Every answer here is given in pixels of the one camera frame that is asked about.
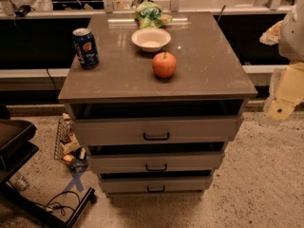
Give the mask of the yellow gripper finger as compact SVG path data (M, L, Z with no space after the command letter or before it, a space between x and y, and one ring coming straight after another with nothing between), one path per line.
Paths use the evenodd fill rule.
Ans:
M273 121L285 121L303 100L304 63L290 64L284 69L276 68L263 108L266 116Z

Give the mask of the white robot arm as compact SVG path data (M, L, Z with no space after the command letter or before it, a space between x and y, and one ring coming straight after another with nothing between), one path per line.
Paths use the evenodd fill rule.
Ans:
M290 61L286 68L274 70L270 96L263 108L269 119L281 122L304 99L304 0L298 0L282 21L260 36L259 42L278 44L279 54Z

